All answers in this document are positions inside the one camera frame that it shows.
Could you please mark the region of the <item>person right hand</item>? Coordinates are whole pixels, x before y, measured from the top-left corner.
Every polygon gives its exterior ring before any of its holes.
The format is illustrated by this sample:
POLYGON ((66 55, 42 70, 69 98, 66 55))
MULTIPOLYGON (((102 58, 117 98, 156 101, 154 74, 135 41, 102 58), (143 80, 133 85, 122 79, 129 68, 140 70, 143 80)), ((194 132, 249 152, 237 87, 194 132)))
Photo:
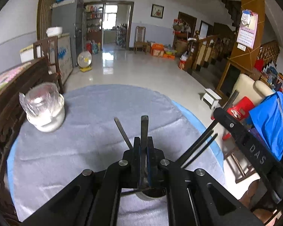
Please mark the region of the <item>person right hand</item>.
MULTIPOLYGON (((256 215, 256 217, 258 217, 263 223, 266 223, 273 216, 272 212, 265 209, 256 209, 253 211, 253 214, 256 215)), ((281 215, 282 212, 279 212, 278 215, 267 224, 267 226, 273 226, 281 215)))

